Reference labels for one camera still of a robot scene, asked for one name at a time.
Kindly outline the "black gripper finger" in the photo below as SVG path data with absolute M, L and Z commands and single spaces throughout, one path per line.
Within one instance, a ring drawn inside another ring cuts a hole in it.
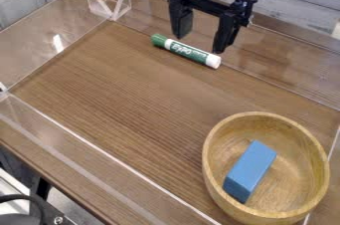
M 182 39 L 192 29 L 192 9 L 182 0 L 170 0 L 170 21 L 172 33 Z
M 234 43 L 240 26 L 232 15 L 222 14 L 219 17 L 218 31 L 214 36 L 212 51 L 222 54 Z

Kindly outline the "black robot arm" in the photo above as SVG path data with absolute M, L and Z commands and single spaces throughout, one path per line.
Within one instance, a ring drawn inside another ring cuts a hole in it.
M 172 34 L 182 39 L 192 29 L 194 10 L 219 19 L 212 51 L 222 54 L 234 44 L 242 27 L 247 27 L 258 0 L 168 0 Z

